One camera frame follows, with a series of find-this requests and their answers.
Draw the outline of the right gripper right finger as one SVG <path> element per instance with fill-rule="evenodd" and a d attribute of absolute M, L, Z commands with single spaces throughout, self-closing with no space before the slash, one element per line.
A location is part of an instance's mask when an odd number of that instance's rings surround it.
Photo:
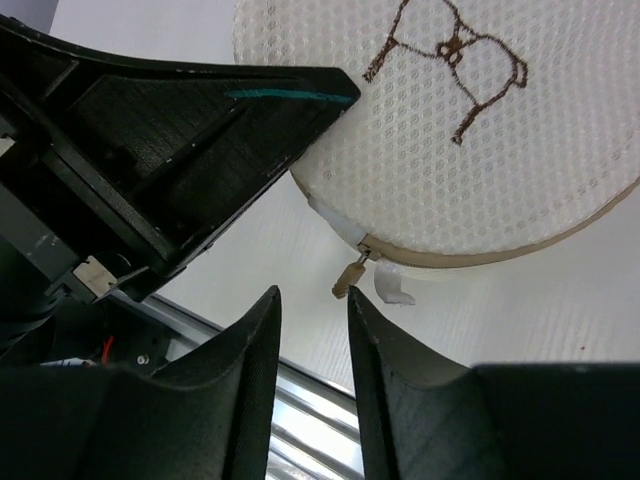
<path fill-rule="evenodd" d="M 463 366 L 358 289 L 348 331 L 369 479 L 635 479 L 635 363 Z"/>

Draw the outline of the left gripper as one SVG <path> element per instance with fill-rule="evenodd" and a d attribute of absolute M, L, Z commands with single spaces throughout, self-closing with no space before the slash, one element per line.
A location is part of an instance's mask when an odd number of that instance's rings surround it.
<path fill-rule="evenodd" d="M 123 360 L 148 273 L 93 206 L 48 168 L 1 171 L 1 363 Z"/>

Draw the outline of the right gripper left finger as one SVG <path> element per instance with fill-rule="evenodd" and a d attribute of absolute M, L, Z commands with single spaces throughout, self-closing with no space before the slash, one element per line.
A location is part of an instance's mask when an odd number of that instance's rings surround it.
<path fill-rule="evenodd" d="M 281 332 L 271 287 L 150 377 L 116 366 L 5 368 L 5 479 L 262 479 Z"/>

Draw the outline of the white mesh laundry bag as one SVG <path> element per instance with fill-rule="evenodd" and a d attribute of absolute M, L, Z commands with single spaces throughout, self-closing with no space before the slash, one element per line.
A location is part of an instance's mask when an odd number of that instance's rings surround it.
<path fill-rule="evenodd" d="M 292 167 L 387 303 L 405 267 L 547 248 L 639 184 L 635 1 L 241 1 L 238 63 L 336 67 L 360 99 Z"/>

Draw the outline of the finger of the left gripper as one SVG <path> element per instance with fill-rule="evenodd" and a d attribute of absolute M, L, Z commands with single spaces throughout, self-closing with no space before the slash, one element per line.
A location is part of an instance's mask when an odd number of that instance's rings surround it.
<path fill-rule="evenodd" d="M 1 20 L 1 233 L 92 302 L 141 300 L 359 99 L 342 70 L 137 59 Z"/>

